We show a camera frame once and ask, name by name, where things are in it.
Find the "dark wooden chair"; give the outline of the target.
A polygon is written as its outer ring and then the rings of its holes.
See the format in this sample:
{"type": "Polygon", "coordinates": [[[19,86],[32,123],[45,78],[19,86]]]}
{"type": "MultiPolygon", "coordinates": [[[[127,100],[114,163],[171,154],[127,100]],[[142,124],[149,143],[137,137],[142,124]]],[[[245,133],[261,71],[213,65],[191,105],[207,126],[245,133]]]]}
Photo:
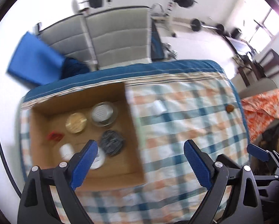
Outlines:
{"type": "Polygon", "coordinates": [[[239,56],[241,65],[238,67],[238,72],[246,87],[250,86],[247,75],[253,73],[256,80],[263,78],[272,79],[279,74],[279,54],[273,49],[270,49],[264,57],[257,62],[249,58],[247,53],[246,55],[239,56]]]}

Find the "white round jar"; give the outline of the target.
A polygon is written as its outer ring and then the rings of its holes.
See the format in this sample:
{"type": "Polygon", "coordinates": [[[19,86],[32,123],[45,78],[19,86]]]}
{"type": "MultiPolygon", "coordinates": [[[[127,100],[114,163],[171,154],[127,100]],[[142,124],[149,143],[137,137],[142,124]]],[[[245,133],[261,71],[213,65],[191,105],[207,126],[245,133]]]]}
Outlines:
{"type": "Polygon", "coordinates": [[[102,165],[105,162],[105,158],[106,158],[105,152],[103,151],[103,149],[101,147],[98,147],[96,158],[94,159],[93,163],[91,164],[90,170],[95,170],[95,169],[102,167],[102,165]]]}

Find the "checkered tablecloth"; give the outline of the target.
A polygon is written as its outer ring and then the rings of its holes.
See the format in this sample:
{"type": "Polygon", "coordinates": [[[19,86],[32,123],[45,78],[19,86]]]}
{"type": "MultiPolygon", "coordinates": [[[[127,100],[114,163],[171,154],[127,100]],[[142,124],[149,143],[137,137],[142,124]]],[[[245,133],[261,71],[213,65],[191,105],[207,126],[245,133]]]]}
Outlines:
{"type": "Polygon", "coordinates": [[[87,88],[124,83],[139,144],[146,183],[108,191],[78,191],[94,223],[174,223],[189,220],[206,194],[189,165],[184,143],[192,139],[215,159],[225,154],[239,165],[248,161],[248,128],[240,98],[223,69],[210,60],[179,60],[105,69],[56,81],[28,92],[20,111],[21,165],[31,158],[31,108],[87,88]],[[153,114],[161,100],[167,111],[153,114]],[[231,113],[225,110],[232,104],[231,113]]]}

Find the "white earbuds case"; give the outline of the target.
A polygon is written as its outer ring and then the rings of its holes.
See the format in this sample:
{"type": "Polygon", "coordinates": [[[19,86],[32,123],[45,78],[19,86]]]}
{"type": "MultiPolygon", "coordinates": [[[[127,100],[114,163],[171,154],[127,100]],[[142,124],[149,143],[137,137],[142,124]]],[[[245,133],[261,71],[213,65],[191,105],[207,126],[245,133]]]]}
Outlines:
{"type": "Polygon", "coordinates": [[[66,162],[69,162],[70,159],[75,154],[75,151],[70,143],[64,144],[59,149],[61,159],[63,159],[66,162]]]}

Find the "right grey padded chair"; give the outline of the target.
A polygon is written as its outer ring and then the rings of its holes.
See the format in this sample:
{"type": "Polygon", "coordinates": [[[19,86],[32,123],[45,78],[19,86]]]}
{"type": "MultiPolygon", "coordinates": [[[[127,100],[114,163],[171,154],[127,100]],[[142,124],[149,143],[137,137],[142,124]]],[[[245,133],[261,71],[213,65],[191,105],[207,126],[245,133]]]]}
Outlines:
{"type": "Polygon", "coordinates": [[[149,7],[112,8],[87,16],[85,22],[99,70],[152,62],[149,7]]]}

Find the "orange patterned cloth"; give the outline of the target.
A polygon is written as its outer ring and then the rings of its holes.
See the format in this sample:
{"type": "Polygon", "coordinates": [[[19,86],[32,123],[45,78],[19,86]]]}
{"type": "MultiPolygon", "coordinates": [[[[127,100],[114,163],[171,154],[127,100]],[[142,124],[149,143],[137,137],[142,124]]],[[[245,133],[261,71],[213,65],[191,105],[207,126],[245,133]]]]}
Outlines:
{"type": "Polygon", "coordinates": [[[279,89],[274,89],[241,100],[248,126],[250,142],[253,143],[267,127],[279,119],[279,89]]]}

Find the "floor barbell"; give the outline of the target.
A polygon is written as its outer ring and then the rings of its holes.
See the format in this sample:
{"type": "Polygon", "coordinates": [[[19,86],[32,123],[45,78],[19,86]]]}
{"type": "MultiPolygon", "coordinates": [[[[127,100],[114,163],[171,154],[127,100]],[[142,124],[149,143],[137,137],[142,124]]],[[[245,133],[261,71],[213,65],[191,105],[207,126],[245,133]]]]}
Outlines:
{"type": "Polygon", "coordinates": [[[199,32],[202,28],[215,30],[217,34],[222,35],[224,33],[224,26],[222,24],[217,24],[216,26],[206,25],[204,22],[193,19],[190,22],[192,31],[199,32]]]}

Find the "grey padded chair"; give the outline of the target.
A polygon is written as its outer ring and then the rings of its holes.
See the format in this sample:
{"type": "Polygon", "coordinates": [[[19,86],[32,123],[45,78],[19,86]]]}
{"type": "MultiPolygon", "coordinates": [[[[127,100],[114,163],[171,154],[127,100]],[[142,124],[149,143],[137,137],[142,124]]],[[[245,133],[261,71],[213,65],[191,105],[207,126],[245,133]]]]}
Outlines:
{"type": "Polygon", "coordinates": [[[149,7],[112,8],[87,16],[85,22],[99,70],[152,62],[149,7]]]}
{"type": "Polygon", "coordinates": [[[39,38],[65,57],[86,64],[90,71],[97,71],[97,58],[84,15],[73,15],[46,27],[39,32],[39,38]]]}

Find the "white small cylinder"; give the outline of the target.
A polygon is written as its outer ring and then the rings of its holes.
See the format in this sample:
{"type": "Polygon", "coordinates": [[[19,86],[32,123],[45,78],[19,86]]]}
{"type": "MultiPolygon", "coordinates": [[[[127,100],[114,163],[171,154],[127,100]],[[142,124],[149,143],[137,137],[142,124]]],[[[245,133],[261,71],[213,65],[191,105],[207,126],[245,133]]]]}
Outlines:
{"type": "Polygon", "coordinates": [[[153,114],[160,116],[167,111],[166,107],[164,106],[161,100],[155,100],[152,103],[152,112],[153,114]]]}

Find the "dark blue knit fabric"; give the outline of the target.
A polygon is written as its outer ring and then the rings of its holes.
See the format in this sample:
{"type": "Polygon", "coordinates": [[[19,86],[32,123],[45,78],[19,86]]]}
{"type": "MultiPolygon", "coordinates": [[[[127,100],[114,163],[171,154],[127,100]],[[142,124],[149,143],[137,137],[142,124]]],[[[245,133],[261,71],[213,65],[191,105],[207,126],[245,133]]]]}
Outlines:
{"type": "Polygon", "coordinates": [[[86,64],[70,57],[66,57],[61,71],[60,79],[70,78],[80,74],[89,73],[90,69],[87,67],[86,64]]]}

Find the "black blue weight bench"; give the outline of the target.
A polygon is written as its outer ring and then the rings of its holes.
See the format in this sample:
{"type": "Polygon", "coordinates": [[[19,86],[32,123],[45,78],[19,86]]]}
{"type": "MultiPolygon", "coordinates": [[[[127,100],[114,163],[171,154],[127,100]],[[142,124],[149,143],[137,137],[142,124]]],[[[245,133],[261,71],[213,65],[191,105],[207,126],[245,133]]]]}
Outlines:
{"type": "Polygon", "coordinates": [[[163,51],[162,42],[157,31],[156,25],[152,22],[152,31],[151,31],[151,60],[159,61],[165,58],[163,51]]]}

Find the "blue folded mat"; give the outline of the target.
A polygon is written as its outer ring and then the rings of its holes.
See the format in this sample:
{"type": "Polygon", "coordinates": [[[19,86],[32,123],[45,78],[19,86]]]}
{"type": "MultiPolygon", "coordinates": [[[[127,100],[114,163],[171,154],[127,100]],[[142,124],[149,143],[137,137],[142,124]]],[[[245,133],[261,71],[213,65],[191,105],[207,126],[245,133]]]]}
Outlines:
{"type": "Polygon", "coordinates": [[[60,80],[65,57],[38,39],[25,33],[7,68],[7,73],[36,86],[60,80]]]}

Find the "black small speaker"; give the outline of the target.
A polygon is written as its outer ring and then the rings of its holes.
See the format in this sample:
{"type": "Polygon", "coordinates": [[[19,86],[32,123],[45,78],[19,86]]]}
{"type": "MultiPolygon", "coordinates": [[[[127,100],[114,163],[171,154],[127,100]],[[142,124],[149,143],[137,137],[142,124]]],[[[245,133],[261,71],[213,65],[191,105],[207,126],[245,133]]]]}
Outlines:
{"type": "Polygon", "coordinates": [[[241,34],[242,34],[242,30],[235,27],[231,32],[231,37],[233,39],[239,39],[241,34]]]}

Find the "black tripod stand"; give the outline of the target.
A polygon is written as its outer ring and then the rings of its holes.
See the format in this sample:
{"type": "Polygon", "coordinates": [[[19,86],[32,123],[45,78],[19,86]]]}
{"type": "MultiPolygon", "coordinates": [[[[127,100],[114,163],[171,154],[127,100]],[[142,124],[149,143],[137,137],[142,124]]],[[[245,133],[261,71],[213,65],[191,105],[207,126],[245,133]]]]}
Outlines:
{"type": "Polygon", "coordinates": [[[251,38],[260,28],[263,29],[270,38],[273,37],[273,34],[267,29],[263,22],[247,18],[243,21],[242,35],[244,38],[251,38]]]}

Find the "silver perforated metal can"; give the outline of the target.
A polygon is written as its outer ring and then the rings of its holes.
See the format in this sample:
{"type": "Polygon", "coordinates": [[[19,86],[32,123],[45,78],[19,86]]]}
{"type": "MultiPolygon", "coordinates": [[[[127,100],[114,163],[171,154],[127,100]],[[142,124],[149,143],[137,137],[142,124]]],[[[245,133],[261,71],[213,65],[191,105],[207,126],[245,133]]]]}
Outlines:
{"type": "Polygon", "coordinates": [[[94,125],[104,127],[115,122],[118,110],[111,102],[101,102],[93,106],[89,115],[94,125]]]}

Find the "open cardboard box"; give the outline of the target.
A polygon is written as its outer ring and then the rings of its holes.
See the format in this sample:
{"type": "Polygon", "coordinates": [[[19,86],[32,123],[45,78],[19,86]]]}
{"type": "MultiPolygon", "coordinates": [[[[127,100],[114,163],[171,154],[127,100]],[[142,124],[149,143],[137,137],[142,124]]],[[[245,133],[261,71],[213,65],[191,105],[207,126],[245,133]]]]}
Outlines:
{"type": "Polygon", "coordinates": [[[42,169],[56,167],[62,162],[59,149],[70,143],[79,152],[89,140],[100,142],[106,130],[118,132],[125,144],[121,153],[107,156],[102,167],[90,170],[78,191],[108,191],[133,188],[146,183],[139,153],[139,144],[131,111],[126,99],[124,83],[112,83],[87,88],[34,105],[30,110],[31,158],[42,169]],[[90,112],[94,105],[111,102],[118,110],[114,123],[98,127],[91,122],[90,112]],[[65,127],[67,118],[76,112],[87,118],[86,128],[80,133],[69,133],[65,127]],[[52,131],[64,133],[60,142],[48,141],[52,131]]]}

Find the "black round tin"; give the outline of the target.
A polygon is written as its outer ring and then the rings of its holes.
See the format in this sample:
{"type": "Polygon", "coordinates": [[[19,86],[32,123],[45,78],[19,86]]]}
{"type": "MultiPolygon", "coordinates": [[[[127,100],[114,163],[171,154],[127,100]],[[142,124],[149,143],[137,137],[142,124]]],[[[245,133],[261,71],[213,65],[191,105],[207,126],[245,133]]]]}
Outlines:
{"type": "Polygon", "coordinates": [[[124,144],[125,139],[114,130],[105,131],[100,139],[100,147],[111,157],[120,154],[124,144]]]}

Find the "chrome dumbbell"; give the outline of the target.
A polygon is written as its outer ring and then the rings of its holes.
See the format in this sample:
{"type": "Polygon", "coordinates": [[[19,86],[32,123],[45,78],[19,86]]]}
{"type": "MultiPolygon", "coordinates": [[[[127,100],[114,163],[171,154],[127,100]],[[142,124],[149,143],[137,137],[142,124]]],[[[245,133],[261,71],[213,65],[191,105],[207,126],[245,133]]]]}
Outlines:
{"type": "Polygon", "coordinates": [[[176,50],[172,50],[172,46],[169,43],[163,43],[163,50],[164,50],[165,58],[167,60],[177,59],[178,53],[176,50]]]}

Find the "small brown wooden object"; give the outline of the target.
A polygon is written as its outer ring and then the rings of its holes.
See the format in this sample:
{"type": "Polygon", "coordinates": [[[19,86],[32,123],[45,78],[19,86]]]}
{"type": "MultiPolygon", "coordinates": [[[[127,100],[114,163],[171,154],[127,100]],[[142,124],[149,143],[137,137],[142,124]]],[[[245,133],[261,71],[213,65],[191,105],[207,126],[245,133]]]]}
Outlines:
{"type": "Polygon", "coordinates": [[[232,104],[228,104],[228,105],[226,105],[226,107],[225,107],[225,110],[226,110],[227,113],[233,112],[234,109],[235,109],[235,106],[232,105],[232,104]]]}

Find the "left grey padded chair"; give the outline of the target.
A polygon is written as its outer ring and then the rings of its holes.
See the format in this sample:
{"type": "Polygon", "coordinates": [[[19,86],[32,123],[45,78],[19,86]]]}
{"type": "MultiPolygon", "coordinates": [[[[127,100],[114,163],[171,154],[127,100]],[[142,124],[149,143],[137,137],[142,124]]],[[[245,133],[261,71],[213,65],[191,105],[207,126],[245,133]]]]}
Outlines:
{"type": "Polygon", "coordinates": [[[97,58],[84,15],[73,15],[46,27],[39,32],[39,38],[65,57],[86,64],[90,71],[97,71],[97,58]]]}

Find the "red small card box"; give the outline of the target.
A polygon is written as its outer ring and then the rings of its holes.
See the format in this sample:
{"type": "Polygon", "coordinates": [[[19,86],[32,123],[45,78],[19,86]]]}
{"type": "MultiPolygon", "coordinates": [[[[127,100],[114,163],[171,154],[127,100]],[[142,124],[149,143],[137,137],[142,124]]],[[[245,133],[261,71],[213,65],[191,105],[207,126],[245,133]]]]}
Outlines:
{"type": "Polygon", "coordinates": [[[54,142],[60,142],[64,138],[65,134],[60,133],[57,131],[52,131],[51,133],[48,134],[47,140],[48,141],[54,141],[54,142]]]}

